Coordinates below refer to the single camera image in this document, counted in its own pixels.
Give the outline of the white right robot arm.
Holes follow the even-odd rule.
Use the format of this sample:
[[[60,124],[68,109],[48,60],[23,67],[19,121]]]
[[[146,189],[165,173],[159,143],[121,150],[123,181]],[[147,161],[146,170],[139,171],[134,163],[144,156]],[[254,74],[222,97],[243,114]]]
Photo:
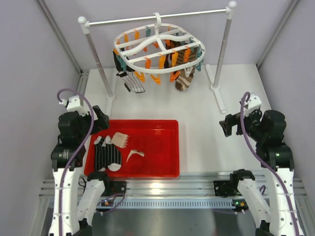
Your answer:
[[[291,148],[283,141],[286,128],[281,112],[257,109],[245,117],[228,114],[219,122],[226,137],[237,126],[237,135],[252,138],[250,150],[258,158],[266,178],[269,200],[257,188],[251,171],[240,169],[230,174],[230,190],[242,195],[255,221],[257,236],[301,236],[293,191],[294,161]]]

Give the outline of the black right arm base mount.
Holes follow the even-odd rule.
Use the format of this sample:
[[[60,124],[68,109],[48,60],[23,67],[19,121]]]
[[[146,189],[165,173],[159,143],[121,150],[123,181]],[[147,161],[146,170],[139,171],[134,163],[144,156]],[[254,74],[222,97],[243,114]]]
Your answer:
[[[233,183],[229,180],[216,180],[213,182],[215,196],[217,197],[233,197],[236,196],[238,191]]]

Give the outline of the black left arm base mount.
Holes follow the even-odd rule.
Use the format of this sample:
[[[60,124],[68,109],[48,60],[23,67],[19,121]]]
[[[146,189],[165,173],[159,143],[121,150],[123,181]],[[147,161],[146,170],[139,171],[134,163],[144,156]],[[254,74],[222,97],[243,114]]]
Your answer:
[[[117,193],[126,193],[126,181],[110,180],[105,182],[105,190],[102,197],[109,197]]]

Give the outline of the white clip sock hanger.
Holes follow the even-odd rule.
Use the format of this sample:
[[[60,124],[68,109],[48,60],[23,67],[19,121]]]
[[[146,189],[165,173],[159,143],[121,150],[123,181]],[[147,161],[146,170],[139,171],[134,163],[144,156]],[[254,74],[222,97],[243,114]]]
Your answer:
[[[169,74],[173,82],[181,69],[192,69],[195,65],[195,70],[200,70],[205,57],[204,44],[183,28],[163,23],[159,13],[155,13],[155,17],[155,23],[127,30],[114,41],[114,49],[127,66],[135,70],[135,76],[144,82],[145,75],[149,74],[160,84],[162,74]],[[191,50],[197,47],[197,59],[188,62]],[[176,66],[181,50],[185,50],[185,64]]]

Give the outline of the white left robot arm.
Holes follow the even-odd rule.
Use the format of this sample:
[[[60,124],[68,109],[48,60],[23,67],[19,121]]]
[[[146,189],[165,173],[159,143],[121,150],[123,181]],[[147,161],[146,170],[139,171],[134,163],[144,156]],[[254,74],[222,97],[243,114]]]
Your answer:
[[[78,198],[86,153],[84,144],[91,134],[109,127],[109,117],[99,106],[93,106],[93,111],[94,115],[82,116],[78,111],[71,111],[59,117],[60,133],[51,153],[55,188],[51,236],[90,236],[99,199],[111,191],[106,174],[93,172],[88,175],[82,198]]]

